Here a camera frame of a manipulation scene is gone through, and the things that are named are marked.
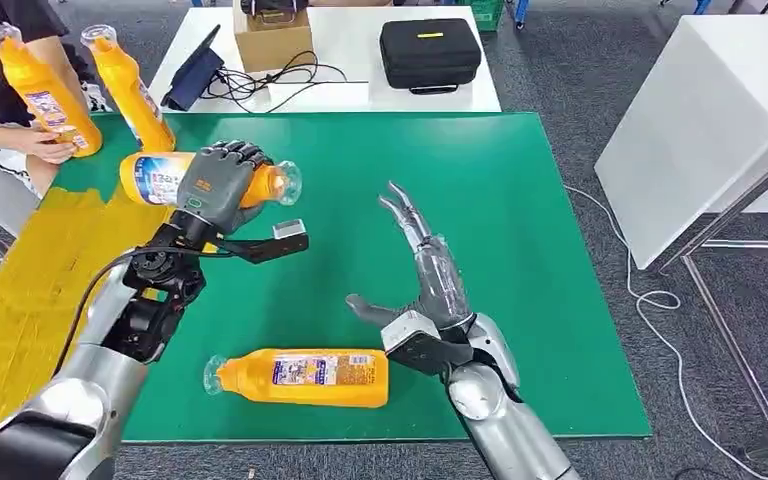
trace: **blue object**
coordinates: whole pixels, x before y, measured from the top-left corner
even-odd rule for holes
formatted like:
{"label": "blue object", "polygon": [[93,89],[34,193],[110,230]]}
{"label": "blue object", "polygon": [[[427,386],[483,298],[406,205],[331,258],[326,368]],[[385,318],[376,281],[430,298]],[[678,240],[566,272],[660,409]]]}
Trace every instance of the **blue object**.
{"label": "blue object", "polygon": [[514,12],[514,21],[517,24],[517,28],[520,30],[522,30],[522,26],[525,24],[526,10],[528,10],[528,0],[517,0],[517,9],[516,12]]}
{"label": "blue object", "polygon": [[696,10],[693,11],[694,15],[702,15],[711,4],[711,0],[696,0]]}
{"label": "blue object", "polygon": [[216,52],[210,49],[210,44],[216,38],[218,31],[219,25],[213,27],[181,68],[175,72],[175,76],[172,77],[172,87],[160,102],[162,106],[185,112],[210,85],[213,74],[225,63]]}

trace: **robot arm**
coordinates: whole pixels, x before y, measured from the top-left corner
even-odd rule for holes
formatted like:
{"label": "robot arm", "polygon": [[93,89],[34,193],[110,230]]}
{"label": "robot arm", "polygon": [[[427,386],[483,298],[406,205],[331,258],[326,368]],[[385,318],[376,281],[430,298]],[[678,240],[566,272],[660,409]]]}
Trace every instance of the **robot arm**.
{"label": "robot arm", "polygon": [[381,328],[388,358],[439,375],[449,400],[497,480],[579,480],[546,427],[517,394],[519,373],[496,323],[468,305],[463,282],[443,237],[392,182],[396,200],[379,197],[407,238],[420,293],[400,309],[346,302]]}
{"label": "robot arm", "polygon": [[[199,257],[235,255],[260,263],[307,248],[298,220],[273,227],[272,239],[225,240],[260,212],[260,206],[239,204],[263,163],[270,160],[245,142],[220,142],[194,157],[169,222],[146,246],[105,267],[108,277],[69,360],[0,423],[0,479],[112,478],[122,429],[148,365],[160,359],[185,308],[206,285]],[[390,188],[398,200],[382,198],[381,203],[396,216],[414,252],[420,295],[399,310],[369,305],[357,295],[347,298],[349,306],[382,329],[391,359],[440,375],[495,478],[579,480],[518,397],[519,375],[504,337],[490,317],[469,308],[442,237],[431,235],[401,189]],[[202,253],[207,243],[224,253]],[[148,289],[165,295],[147,298]]]}
{"label": "robot arm", "polygon": [[[260,263],[307,248],[300,221],[274,227],[268,240],[220,236],[260,212],[259,206],[239,204],[264,163],[271,161],[245,142],[221,142],[195,156],[170,220],[146,246],[108,265],[69,360],[0,423],[0,479],[112,478],[122,429],[148,365],[160,359],[187,305],[206,285],[199,257],[236,255]],[[226,253],[202,253],[207,243]],[[148,289],[163,298],[147,298]]]}

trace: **cable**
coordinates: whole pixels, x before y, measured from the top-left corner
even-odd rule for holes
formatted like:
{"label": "cable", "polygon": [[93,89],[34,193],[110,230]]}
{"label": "cable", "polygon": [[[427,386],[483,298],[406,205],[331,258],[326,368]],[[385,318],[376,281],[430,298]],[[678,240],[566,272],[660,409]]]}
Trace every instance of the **cable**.
{"label": "cable", "polygon": [[[681,299],[678,298],[678,296],[672,292],[668,292],[666,290],[652,290],[650,292],[646,292],[643,294],[636,293],[631,288],[631,249],[628,247],[628,243],[625,241],[625,238],[623,238],[622,234],[619,231],[619,228],[617,228],[616,223],[614,222],[614,217],[611,215],[611,212],[602,205],[598,200],[590,196],[590,194],[585,193],[577,188],[570,187],[568,185],[564,185],[564,188],[571,192],[575,192],[579,195],[584,196],[591,202],[595,203],[596,206],[602,209],[602,211],[605,212],[605,215],[608,216],[608,221],[611,224],[611,230],[614,231],[614,235],[617,237],[617,239],[620,241],[620,243],[623,244],[626,250],[626,290],[629,294],[631,294],[632,297],[636,298],[637,301],[635,302],[635,309],[637,309],[637,314],[640,316],[641,319],[643,319],[644,322],[646,322],[646,326],[649,327],[649,330],[652,330],[652,333],[655,334],[655,336],[658,337],[661,342],[663,342],[664,345],[666,345],[672,352],[675,354],[676,358],[678,359],[678,389],[681,393],[681,399],[684,402],[684,408],[687,411],[687,415],[690,417],[690,421],[693,422],[693,426],[696,427],[696,430],[699,431],[699,433],[702,434],[703,437],[705,437],[708,442],[714,446],[720,453],[725,455],[729,460],[734,462],[738,467],[742,468],[744,471],[749,473],[750,475],[754,476],[755,478],[758,478],[759,480],[768,480],[768,477],[765,477],[754,470],[752,470],[749,466],[747,466],[745,463],[741,462],[737,457],[729,453],[725,448],[721,447],[719,443],[717,443],[710,435],[708,435],[708,432],[706,432],[701,425],[699,425],[699,422],[696,420],[696,415],[693,413],[693,409],[690,406],[690,400],[687,398],[687,392],[684,388],[684,358],[682,358],[681,353],[679,353],[678,349],[676,349],[672,343],[670,343],[666,338],[664,338],[663,335],[661,335],[661,332],[659,332],[654,325],[649,321],[649,319],[646,317],[646,315],[643,313],[642,306],[644,303],[648,303],[649,305],[652,305],[656,308],[660,308],[662,310],[676,310],[677,308],[681,307]],[[655,295],[662,295],[664,297],[668,297],[673,300],[673,304],[666,304],[666,303],[659,303],[655,300],[650,300],[649,297],[655,296]]]}
{"label": "cable", "polygon": [[75,338],[75,331],[78,329],[78,323],[81,321],[81,314],[83,314],[84,306],[87,303],[87,300],[90,298],[90,293],[92,292],[92,289],[95,287],[95,284],[98,283],[99,280],[101,280],[101,277],[104,276],[107,272],[109,272],[113,267],[124,263],[126,260],[130,260],[133,257],[136,257],[137,255],[143,254],[143,253],[180,253],[182,255],[195,255],[198,257],[231,257],[233,256],[230,252],[219,252],[219,253],[205,253],[200,252],[196,250],[189,250],[186,248],[175,248],[175,247],[140,247],[136,248],[130,252],[125,252],[122,255],[119,255],[118,257],[114,258],[110,261],[107,265],[103,266],[101,270],[98,271],[98,273],[95,274],[95,276],[90,280],[89,285],[87,285],[87,288],[84,290],[83,295],[81,295],[81,300],[78,302],[78,308],[75,311],[75,316],[72,318],[72,324],[69,327],[69,334],[66,336],[66,342],[63,345],[63,350],[60,352],[60,357],[57,359],[57,365],[54,367],[54,373],[51,374],[52,377],[57,375],[57,372],[60,371],[60,368],[63,366],[63,361],[66,359],[66,353],[69,351],[69,345],[72,344],[72,339]]}
{"label": "cable", "polygon": [[[311,63],[299,63],[296,65],[293,65],[293,62],[298,60],[303,55],[310,55],[313,57],[313,62]],[[343,80],[341,82],[317,82],[313,79],[316,77],[316,74],[319,72],[320,68],[327,68],[334,70],[340,74],[340,76],[343,77]],[[305,72],[308,75],[307,80],[303,80],[301,82],[279,82],[279,80],[282,77],[285,77],[287,75],[297,73],[297,72]],[[257,92],[267,88],[270,84],[306,84],[303,88],[297,90],[292,95],[284,99],[281,103],[278,105],[270,108],[266,112],[263,113],[272,113],[279,108],[286,105],[290,100],[295,98],[296,95],[304,92],[305,90],[315,87],[316,85],[323,85],[326,83],[366,83],[366,82],[351,82],[349,81],[349,78],[346,76],[346,73],[340,70],[337,67],[331,66],[331,65],[325,65],[322,63],[319,63],[319,57],[316,56],[316,53],[305,50],[303,52],[300,52],[296,54],[292,59],[290,59],[289,62],[287,62],[284,67],[281,68],[281,70],[278,71],[278,73],[267,74],[264,78],[254,78],[251,75],[244,73],[244,72],[238,72],[236,70],[231,70],[227,68],[220,68],[216,71],[216,73],[213,74],[214,79],[218,80],[219,83],[225,85],[227,87],[227,90],[224,92],[217,92],[213,90],[213,86],[216,83],[215,81],[212,81],[208,86],[207,89],[205,89],[204,92],[199,96],[199,98],[202,99],[222,99],[222,100],[231,100],[232,102],[236,103],[238,107],[243,109],[243,111],[247,113],[256,113],[248,108],[246,108],[243,105],[243,102],[246,102],[251,97],[254,96]]]}

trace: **white cable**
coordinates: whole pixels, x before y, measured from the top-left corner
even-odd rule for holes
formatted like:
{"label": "white cable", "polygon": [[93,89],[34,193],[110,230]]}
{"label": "white cable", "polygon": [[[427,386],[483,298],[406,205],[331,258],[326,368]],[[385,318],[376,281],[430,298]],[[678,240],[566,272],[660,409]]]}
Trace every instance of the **white cable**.
{"label": "white cable", "polygon": [[[705,440],[708,440],[708,442],[714,446],[717,450],[719,450],[720,453],[725,455],[729,460],[737,464],[740,468],[745,470],[747,473],[752,475],[755,478],[758,478],[759,480],[768,480],[768,477],[765,477],[764,475],[761,475],[760,473],[755,472],[750,467],[748,467],[745,463],[741,462],[737,459],[734,455],[729,453],[725,448],[721,447],[719,443],[717,443],[710,435],[708,435],[708,432],[706,432],[701,425],[699,425],[699,422],[696,420],[696,415],[693,414],[693,409],[690,407],[690,400],[687,398],[687,392],[684,389],[684,359],[682,358],[681,354],[679,353],[678,349],[676,349],[672,343],[667,341],[666,338],[664,338],[663,335],[661,335],[661,332],[659,332],[654,325],[652,325],[651,322],[649,322],[649,319],[646,318],[646,315],[643,313],[643,309],[641,308],[644,303],[648,303],[649,305],[652,305],[653,307],[660,308],[662,310],[675,310],[681,306],[681,299],[678,298],[678,296],[672,292],[668,292],[666,290],[652,290],[651,292],[646,292],[644,294],[638,294],[631,288],[631,249],[628,248],[628,243],[626,243],[625,238],[623,238],[622,234],[619,231],[619,228],[617,228],[616,223],[614,223],[614,216],[611,215],[611,212],[602,205],[598,200],[593,198],[590,194],[583,192],[577,188],[570,187],[568,185],[564,185],[564,188],[571,192],[575,192],[591,202],[595,203],[596,206],[602,209],[602,211],[605,212],[605,215],[608,216],[608,222],[611,224],[611,230],[614,231],[614,235],[617,237],[617,239],[623,244],[626,251],[626,290],[628,290],[628,293],[631,294],[632,297],[636,298],[637,301],[635,302],[635,308],[637,309],[637,314],[640,315],[640,318],[643,319],[644,322],[646,322],[646,326],[649,327],[649,330],[652,330],[652,333],[655,334],[655,336],[658,337],[658,339],[661,340],[661,342],[664,343],[672,352],[675,354],[676,358],[678,358],[678,389],[679,392],[681,392],[681,399],[684,402],[684,408],[687,410],[687,415],[690,417],[690,421],[693,422],[693,426],[696,427],[696,430],[699,431],[699,433],[702,434],[703,437],[705,437]],[[674,303],[667,304],[667,303],[660,303],[656,302],[655,300],[649,299],[649,297],[654,295],[663,295],[665,297],[669,297],[673,300]]]}

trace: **yellow bottle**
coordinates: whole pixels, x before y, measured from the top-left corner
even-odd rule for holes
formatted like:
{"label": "yellow bottle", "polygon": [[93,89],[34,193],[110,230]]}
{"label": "yellow bottle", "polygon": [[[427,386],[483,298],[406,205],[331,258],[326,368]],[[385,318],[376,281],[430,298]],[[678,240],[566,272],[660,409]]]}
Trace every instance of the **yellow bottle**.
{"label": "yellow bottle", "polygon": [[101,148],[101,132],[90,120],[84,99],[75,98],[51,67],[39,61],[22,42],[22,33],[0,25],[0,59],[7,83],[22,97],[43,128],[60,134],[58,143],[72,143],[75,157]]}
{"label": "yellow bottle", "polygon": [[253,402],[377,408],[387,403],[387,357],[380,350],[265,348],[231,360],[211,358],[204,388]]}
{"label": "yellow bottle", "polygon": [[[131,200],[152,205],[175,205],[178,184],[195,156],[192,152],[140,152],[119,164],[119,179]],[[302,192],[302,177],[296,164],[261,165],[255,170],[241,207],[268,200],[282,205],[296,203]]]}
{"label": "yellow bottle", "polygon": [[139,65],[116,42],[116,30],[108,25],[87,27],[81,33],[81,43],[92,52],[98,74],[137,137],[140,149],[175,150],[175,135],[140,80]]}

